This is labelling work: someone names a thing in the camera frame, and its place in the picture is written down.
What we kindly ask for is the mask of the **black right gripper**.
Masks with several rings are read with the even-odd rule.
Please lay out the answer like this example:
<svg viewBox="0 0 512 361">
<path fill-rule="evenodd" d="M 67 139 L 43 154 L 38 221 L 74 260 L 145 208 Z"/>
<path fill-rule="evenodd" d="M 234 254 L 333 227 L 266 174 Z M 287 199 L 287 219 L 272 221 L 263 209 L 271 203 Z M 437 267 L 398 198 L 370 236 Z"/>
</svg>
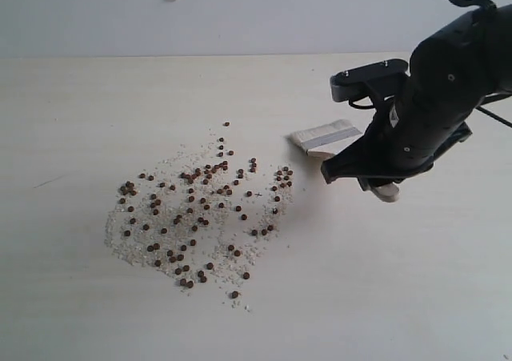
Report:
<svg viewBox="0 0 512 361">
<path fill-rule="evenodd" d="M 471 111 L 466 100 L 434 98 L 408 81 L 377 110 L 363 138 L 322 162 L 321 174 L 327 184 L 357 178 L 363 191 L 398 193 L 394 179 L 423 172 Z"/>
</svg>

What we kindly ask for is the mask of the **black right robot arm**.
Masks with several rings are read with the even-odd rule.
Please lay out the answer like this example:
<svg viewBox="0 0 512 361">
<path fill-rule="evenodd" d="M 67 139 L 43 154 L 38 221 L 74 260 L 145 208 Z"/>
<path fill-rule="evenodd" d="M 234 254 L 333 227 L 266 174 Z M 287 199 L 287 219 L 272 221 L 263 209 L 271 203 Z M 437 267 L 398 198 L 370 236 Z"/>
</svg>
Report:
<svg viewBox="0 0 512 361">
<path fill-rule="evenodd" d="M 330 79 L 335 102 L 368 98 L 374 117 L 362 137 L 321 165 L 323 178 L 356 178 L 363 189 L 430 170 L 482 105 L 511 96 L 511 7 L 468 12 L 420 42 L 409 61 L 389 59 Z"/>
</svg>

